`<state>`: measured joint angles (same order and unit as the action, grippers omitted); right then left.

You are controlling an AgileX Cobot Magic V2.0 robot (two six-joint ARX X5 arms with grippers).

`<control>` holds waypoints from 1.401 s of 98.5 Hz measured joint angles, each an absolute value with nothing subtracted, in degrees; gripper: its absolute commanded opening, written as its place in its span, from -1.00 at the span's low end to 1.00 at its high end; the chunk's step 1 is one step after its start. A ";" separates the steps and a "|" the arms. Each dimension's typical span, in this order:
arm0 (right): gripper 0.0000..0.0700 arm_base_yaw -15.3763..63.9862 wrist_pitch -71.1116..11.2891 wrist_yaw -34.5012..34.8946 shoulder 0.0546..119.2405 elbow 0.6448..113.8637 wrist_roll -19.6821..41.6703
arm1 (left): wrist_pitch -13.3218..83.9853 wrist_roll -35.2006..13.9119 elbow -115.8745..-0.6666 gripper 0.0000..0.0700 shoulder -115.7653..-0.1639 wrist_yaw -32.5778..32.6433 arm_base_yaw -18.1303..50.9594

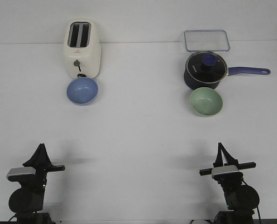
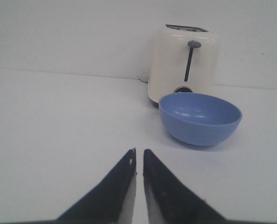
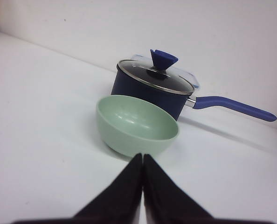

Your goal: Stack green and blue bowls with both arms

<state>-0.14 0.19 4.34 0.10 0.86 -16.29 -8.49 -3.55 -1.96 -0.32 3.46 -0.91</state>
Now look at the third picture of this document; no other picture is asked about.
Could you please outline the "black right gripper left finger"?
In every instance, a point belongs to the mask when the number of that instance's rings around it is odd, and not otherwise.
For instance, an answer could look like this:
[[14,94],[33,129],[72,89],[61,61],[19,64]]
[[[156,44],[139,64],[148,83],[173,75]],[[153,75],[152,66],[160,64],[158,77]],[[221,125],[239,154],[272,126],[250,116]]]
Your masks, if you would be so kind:
[[142,154],[135,155],[116,179],[73,217],[19,220],[16,224],[137,224],[142,195]]

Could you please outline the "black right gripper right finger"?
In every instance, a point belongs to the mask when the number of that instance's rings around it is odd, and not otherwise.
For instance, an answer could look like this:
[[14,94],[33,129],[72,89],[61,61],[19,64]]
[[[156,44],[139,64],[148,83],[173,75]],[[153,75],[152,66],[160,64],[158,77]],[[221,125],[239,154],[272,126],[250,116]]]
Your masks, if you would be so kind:
[[182,191],[149,155],[143,158],[144,201],[148,224],[249,224],[214,218]]

